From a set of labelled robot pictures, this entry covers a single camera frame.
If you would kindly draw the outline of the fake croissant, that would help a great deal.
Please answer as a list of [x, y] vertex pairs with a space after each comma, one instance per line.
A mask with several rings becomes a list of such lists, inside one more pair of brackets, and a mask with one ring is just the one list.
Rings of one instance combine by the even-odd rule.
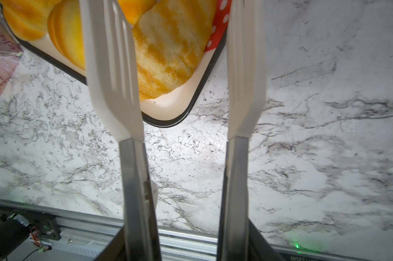
[[47, 19], [59, 0], [0, 0], [3, 15], [13, 34], [36, 41], [48, 33]]
[[184, 85], [211, 37], [216, 1], [159, 1], [132, 29], [141, 101]]
[[118, 0], [118, 3], [127, 21], [134, 26], [139, 18], [157, 2], [156, 0]]
[[55, 48], [78, 68], [85, 69], [79, 1], [60, 1], [48, 16], [48, 34]]

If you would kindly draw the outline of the white silver serving tongs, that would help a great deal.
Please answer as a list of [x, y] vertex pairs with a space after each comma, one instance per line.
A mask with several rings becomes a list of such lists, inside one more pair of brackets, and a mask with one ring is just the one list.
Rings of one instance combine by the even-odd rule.
[[[144, 145], [135, 47], [117, 1], [80, 1], [87, 86], [93, 108], [119, 145], [124, 192], [124, 249], [129, 261], [161, 259]], [[229, 91], [227, 157], [218, 258], [249, 257], [248, 148], [266, 100], [262, 1], [233, 1], [226, 55]]]

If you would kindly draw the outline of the aluminium front rail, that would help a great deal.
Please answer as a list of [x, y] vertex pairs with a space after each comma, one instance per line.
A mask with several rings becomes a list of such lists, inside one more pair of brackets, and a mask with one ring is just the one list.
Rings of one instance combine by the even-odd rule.
[[[0, 205], [24, 210], [45, 212], [56, 216], [60, 225], [59, 241], [37, 238], [38, 230], [30, 229], [29, 237], [4, 261], [93, 261], [120, 232], [121, 219], [61, 209], [40, 207], [19, 202], [0, 200]], [[28, 226], [26, 218], [14, 215], [15, 219]], [[339, 256], [269, 245], [250, 223], [249, 261], [366, 261], [365, 259]], [[164, 261], [216, 261], [217, 238], [203, 233], [179, 229], [159, 228], [161, 257]]]

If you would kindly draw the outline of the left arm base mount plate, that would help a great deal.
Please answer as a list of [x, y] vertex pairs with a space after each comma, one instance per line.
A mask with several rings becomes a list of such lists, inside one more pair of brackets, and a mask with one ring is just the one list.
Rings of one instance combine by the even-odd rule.
[[24, 210], [15, 207], [0, 205], [0, 220], [5, 221], [14, 215], [21, 215], [28, 220], [29, 228], [33, 231], [38, 230], [37, 238], [46, 238], [59, 241], [61, 239], [60, 225], [57, 223], [56, 216], [40, 211]]

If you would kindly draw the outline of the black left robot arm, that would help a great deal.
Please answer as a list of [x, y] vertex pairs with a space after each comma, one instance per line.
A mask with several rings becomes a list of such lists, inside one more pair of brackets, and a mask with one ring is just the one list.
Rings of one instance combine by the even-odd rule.
[[15, 219], [0, 225], [0, 261], [19, 247], [29, 237], [30, 229]]

